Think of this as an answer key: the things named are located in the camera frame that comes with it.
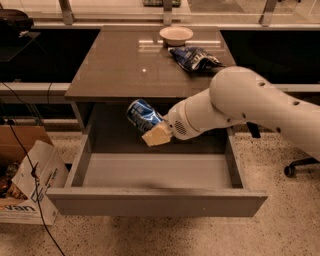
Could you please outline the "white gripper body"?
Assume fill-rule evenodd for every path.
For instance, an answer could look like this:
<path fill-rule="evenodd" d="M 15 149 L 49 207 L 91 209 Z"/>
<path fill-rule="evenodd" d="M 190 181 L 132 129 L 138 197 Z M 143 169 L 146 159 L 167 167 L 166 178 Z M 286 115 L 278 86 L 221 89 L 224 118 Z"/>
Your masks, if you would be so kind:
<path fill-rule="evenodd" d="M 234 124 L 230 117 L 212 104 L 208 89 L 175 104 L 167 114 L 167 122 L 173 136 L 180 140 Z"/>

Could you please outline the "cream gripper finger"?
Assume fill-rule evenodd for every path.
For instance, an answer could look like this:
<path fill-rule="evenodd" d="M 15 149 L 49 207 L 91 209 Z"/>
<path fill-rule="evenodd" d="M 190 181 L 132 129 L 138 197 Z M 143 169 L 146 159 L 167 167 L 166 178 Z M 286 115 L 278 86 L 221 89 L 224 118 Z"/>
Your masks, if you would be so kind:
<path fill-rule="evenodd" d="M 173 134 L 170 126 L 166 121 L 162 121 L 151 130 L 147 131 L 142 136 L 142 139 L 149 147 L 152 147 L 169 143 L 172 137 Z"/>

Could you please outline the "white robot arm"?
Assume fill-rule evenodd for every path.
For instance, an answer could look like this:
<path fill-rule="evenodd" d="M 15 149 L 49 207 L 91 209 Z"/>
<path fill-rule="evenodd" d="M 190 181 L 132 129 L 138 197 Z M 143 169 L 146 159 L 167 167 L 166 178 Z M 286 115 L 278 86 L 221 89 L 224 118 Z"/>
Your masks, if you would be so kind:
<path fill-rule="evenodd" d="M 219 71 L 207 89 L 175 104 L 143 140 L 162 145 L 173 137 L 188 140 L 245 122 L 279 133 L 320 160 L 320 106 L 294 98 L 240 66 Z"/>

